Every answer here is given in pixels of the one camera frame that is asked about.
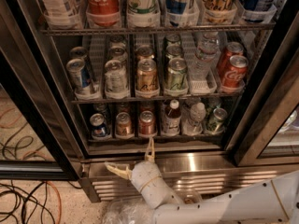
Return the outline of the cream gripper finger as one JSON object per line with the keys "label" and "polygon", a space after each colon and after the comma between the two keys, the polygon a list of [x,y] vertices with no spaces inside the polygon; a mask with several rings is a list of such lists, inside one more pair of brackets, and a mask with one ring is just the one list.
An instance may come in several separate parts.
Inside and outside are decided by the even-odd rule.
{"label": "cream gripper finger", "polygon": [[106,161],[105,166],[111,173],[123,179],[130,180],[132,177],[132,170],[128,164],[119,164]]}
{"label": "cream gripper finger", "polygon": [[155,163],[155,147],[154,147],[154,140],[152,137],[149,139],[148,147],[145,152],[145,160]]}

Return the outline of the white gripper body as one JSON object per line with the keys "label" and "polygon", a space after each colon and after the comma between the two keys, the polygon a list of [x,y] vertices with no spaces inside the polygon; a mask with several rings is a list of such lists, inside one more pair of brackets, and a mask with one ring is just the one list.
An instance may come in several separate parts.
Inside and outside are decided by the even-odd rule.
{"label": "white gripper body", "polygon": [[183,203],[176,192],[165,183],[156,163],[138,163],[131,172],[130,180],[151,209],[164,204]]}

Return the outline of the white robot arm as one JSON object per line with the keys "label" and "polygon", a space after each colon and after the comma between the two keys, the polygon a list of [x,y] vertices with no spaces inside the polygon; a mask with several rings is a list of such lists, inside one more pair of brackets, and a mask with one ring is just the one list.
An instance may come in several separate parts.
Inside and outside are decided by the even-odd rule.
{"label": "white robot arm", "polygon": [[151,224],[255,224],[299,222],[299,172],[237,189],[200,203],[186,204],[163,180],[155,163],[154,141],[145,159],[130,168],[106,162],[106,168],[131,181],[153,210]]}

